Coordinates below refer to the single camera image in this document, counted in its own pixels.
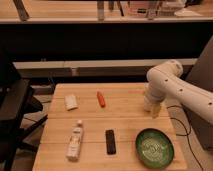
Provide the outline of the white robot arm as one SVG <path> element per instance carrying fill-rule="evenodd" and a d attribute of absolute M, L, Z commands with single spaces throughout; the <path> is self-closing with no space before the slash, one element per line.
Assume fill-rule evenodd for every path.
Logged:
<path fill-rule="evenodd" d="M 177 60 L 152 67 L 146 74 L 144 110 L 156 118 L 166 95 L 171 95 L 213 125 L 213 93 L 181 80 L 182 74 L 183 66 Z"/>

